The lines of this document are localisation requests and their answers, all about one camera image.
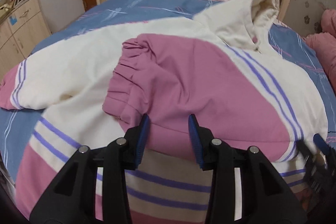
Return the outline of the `light wood side cabinet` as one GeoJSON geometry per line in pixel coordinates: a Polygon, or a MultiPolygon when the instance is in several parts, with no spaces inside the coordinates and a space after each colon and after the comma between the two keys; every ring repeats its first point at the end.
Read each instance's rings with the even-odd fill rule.
{"type": "Polygon", "coordinates": [[[51,36],[40,0],[25,0],[1,20],[1,77],[51,36]]]}

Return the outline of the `rolled pink quilt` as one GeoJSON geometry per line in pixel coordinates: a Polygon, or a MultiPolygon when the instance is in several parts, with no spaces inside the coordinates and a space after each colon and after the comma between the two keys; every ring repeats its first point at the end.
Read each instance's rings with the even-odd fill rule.
{"type": "Polygon", "coordinates": [[[321,18],[322,32],[308,35],[306,44],[315,51],[327,78],[335,92],[336,88],[336,11],[328,9],[321,18]]]}

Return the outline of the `blue plaid bed sheet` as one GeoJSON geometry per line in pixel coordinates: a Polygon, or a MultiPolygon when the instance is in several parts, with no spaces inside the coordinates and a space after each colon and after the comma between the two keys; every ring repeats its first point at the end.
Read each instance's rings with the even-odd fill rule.
{"type": "MultiPolygon", "coordinates": [[[[107,0],[85,12],[64,30],[42,40],[33,52],[105,26],[177,16],[190,19],[219,2],[220,0],[107,0]]],[[[284,59],[302,67],[314,82],[328,119],[326,142],[335,147],[335,94],[315,51],[299,34],[281,22],[274,22],[269,30],[269,43],[284,59]]],[[[1,155],[12,179],[17,177],[23,151],[41,114],[40,110],[1,110],[1,155]]]]}

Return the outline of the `cream and pink hooded jacket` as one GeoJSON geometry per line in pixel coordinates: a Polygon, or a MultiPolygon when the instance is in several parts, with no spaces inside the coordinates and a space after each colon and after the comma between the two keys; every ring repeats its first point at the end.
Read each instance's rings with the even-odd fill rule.
{"type": "Polygon", "coordinates": [[[203,223],[213,173],[195,160],[189,116],[233,148],[256,146],[301,207],[299,139],[327,137],[322,96],[269,43],[278,0],[228,0],[183,16],[84,30],[10,69],[1,108],[42,110],[15,180],[28,219],[76,150],[105,147],[150,118],[139,170],[126,174],[134,223],[203,223]]]}

